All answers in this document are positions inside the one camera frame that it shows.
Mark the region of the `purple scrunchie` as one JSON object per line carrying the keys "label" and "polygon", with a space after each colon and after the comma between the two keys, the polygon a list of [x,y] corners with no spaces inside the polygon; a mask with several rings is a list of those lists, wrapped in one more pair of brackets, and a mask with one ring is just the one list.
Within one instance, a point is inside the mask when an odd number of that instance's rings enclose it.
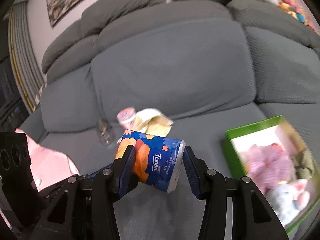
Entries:
{"label": "purple scrunchie", "polygon": [[270,145],[253,145],[247,152],[246,168],[248,176],[265,194],[277,185],[291,180],[293,163],[285,149],[278,152]]}

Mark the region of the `red white pompom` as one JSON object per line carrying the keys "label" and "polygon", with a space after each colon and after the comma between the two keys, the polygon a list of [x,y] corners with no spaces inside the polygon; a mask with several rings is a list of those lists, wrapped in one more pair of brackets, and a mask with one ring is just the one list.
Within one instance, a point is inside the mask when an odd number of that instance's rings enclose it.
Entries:
{"label": "red white pompom", "polygon": [[276,143],[276,142],[272,143],[270,146],[275,148],[278,152],[283,152],[284,151],[283,147],[280,144]]}

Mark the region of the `blue orange tissue pack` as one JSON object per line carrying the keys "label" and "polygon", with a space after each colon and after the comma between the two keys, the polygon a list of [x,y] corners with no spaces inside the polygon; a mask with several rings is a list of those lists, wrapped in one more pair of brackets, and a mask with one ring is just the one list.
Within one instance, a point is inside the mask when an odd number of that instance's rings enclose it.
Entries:
{"label": "blue orange tissue pack", "polygon": [[123,157],[129,145],[136,150],[133,173],[139,181],[166,193],[175,191],[185,142],[126,129],[115,158]]}

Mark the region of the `white pink plush toy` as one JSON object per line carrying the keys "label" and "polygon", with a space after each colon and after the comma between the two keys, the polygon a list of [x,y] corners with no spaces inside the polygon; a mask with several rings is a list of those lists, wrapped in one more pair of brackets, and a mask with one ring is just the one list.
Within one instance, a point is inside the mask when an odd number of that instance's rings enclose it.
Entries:
{"label": "white pink plush toy", "polygon": [[308,205],[310,192],[305,190],[307,184],[308,180],[298,179],[279,184],[265,195],[283,227],[290,224]]}

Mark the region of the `pink floral clothing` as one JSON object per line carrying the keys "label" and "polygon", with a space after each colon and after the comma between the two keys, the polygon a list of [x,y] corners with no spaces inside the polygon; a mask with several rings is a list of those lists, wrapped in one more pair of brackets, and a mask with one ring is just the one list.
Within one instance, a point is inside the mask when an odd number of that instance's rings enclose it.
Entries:
{"label": "pink floral clothing", "polygon": [[[11,133],[24,133],[17,129]],[[57,189],[58,184],[66,178],[79,173],[76,165],[64,153],[45,148],[26,134],[31,174],[38,190],[40,213],[47,206],[48,198]],[[8,227],[13,228],[1,211],[1,217]]]}

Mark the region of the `green cardboard box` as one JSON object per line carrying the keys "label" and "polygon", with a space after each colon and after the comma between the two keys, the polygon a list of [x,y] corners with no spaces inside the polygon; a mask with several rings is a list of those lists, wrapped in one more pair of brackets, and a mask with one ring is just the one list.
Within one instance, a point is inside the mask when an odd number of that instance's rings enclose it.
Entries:
{"label": "green cardboard box", "polygon": [[319,203],[319,165],[282,115],[227,130],[223,153],[232,176],[253,180],[287,233]]}

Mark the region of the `olive green cloth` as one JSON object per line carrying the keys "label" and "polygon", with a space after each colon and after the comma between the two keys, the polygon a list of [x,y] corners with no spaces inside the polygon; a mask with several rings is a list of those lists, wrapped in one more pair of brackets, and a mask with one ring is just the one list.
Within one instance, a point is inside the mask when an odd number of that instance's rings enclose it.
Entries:
{"label": "olive green cloth", "polygon": [[297,155],[291,157],[293,163],[292,180],[309,180],[315,173],[312,153],[305,149]]}

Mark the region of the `pink lidded canister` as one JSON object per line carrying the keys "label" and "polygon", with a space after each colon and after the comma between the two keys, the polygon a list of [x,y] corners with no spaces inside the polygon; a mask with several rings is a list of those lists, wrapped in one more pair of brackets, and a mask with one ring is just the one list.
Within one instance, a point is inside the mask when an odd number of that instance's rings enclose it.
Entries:
{"label": "pink lidded canister", "polygon": [[117,114],[117,120],[124,129],[131,129],[135,124],[136,110],[134,107],[127,107]]}

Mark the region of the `cream yellow towel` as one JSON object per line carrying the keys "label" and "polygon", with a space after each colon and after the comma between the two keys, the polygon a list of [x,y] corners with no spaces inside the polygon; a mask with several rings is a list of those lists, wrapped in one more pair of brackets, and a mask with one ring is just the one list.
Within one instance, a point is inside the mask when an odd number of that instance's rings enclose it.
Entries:
{"label": "cream yellow towel", "polygon": [[136,112],[135,124],[127,131],[136,131],[150,135],[166,137],[173,125],[173,121],[155,108],[146,108]]}

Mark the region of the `striped curtain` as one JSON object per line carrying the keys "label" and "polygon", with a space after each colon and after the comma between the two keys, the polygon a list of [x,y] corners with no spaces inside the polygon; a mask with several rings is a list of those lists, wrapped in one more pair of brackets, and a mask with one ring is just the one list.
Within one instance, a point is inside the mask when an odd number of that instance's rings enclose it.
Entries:
{"label": "striped curtain", "polygon": [[27,111],[33,113],[40,103],[40,90],[45,80],[31,44],[26,1],[11,7],[8,42],[11,68],[18,91]]}

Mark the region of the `grey fabric sofa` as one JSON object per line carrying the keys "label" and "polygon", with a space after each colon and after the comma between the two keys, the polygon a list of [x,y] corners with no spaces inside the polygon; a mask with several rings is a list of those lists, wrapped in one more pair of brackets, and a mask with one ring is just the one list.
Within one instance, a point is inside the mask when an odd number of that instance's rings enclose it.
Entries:
{"label": "grey fabric sofa", "polygon": [[81,174],[109,164],[99,119],[155,108],[208,167],[231,171],[231,128],[282,115],[319,158],[319,35],[264,0],[99,0],[47,48],[47,86],[21,129]]}

